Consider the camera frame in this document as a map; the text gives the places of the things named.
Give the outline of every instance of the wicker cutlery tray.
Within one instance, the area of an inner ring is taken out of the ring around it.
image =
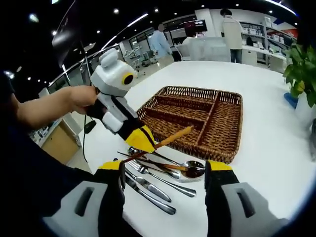
[[[169,146],[201,159],[230,163],[240,143],[242,96],[237,93],[167,86],[138,111],[160,142],[186,126],[194,130]]]

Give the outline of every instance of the ceiling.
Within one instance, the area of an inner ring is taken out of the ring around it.
[[[82,42],[84,46],[96,43],[93,50],[100,50],[104,44],[115,36],[127,24],[140,17],[144,13],[149,15],[137,22],[132,27],[124,31],[113,43],[120,42],[123,37],[126,39],[151,27],[150,21],[163,22],[177,17],[194,14],[194,10],[201,9],[201,5],[206,8],[239,8],[269,14],[273,10],[272,16],[284,20],[292,25],[299,22],[303,15],[301,10],[304,6],[294,0],[284,0],[283,4],[296,11],[300,19],[292,13],[268,3],[263,0],[77,0],[80,9],[80,22],[82,25]],[[53,55],[51,45],[52,32],[58,25],[71,5],[73,0],[59,0],[56,4],[51,4],[51,0],[25,0],[6,1],[6,6],[2,6],[1,22],[3,32],[1,39],[2,51],[4,51],[5,63],[3,70],[16,72],[22,66],[20,72],[15,73],[12,80],[18,92],[23,93],[22,100],[31,99],[37,94],[45,84],[44,81],[52,81],[62,70],[59,69]],[[114,9],[119,9],[118,14],[114,14]],[[38,23],[29,20],[31,13],[36,14]],[[79,51],[71,51],[65,61],[66,68],[80,59]]]

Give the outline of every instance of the knife blade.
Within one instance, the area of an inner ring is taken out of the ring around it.
[[[161,189],[147,181],[146,179],[134,175],[132,172],[130,172],[128,169],[125,169],[126,173],[137,183],[139,183],[141,186],[143,186],[145,189],[147,189],[149,192],[152,192],[156,196],[160,197],[161,199],[171,202],[171,198]]]
[[[138,192],[141,196],[146,198],[148,201],[150,201],[156,207],[160,208],[161,210],[163,210],[164,212],[168,213],[169,215],[173,215],[173,214],[176,213],[177,210],[174,207],[162,203],[161,201],[149,196],[147,193],[145,193],[144,191],[139,189],[137,187],[136,182],[133,181],[131,178],[129,178],[127,175],[125,176],[125,181],[133,190]]]

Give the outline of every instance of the person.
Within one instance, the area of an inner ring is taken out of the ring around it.
[[[62,197],[92,175],[51,157],[31,140],[28,132],[72,111],[84,114],[84,107],[93,105],[96,99],[93,86],[76,86],[20,103],[9,78],[1,73],[2,213],[11,233],[51,236],[41,218],[54,214]]]
[[[158,59],[160,68],[164,68],[174,62],[169,43],[163,33],[163,24],[154,26],[154,33],[150,38],[151,50]]]
[[[191,39],[194,39],[197,37],[197,34],[195,32],[189,33],[188,37],[185,38],[185,40],[182,42],[183,45],[189,45]]]
[[[224,17],[222,23],[222,36],[225,37],[226,44],[231,50],[231,62],[241,63],[242,59],[242,27],[239,21],[232,17],[232,12],[222,9],[221,15]]]

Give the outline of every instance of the human hand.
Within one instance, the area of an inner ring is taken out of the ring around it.
[[[85,115],[85,107],[94,105],[97,100],[97,93],[94,86],[80,85],[70,87],[70,102],[72,109],[79,114]]]

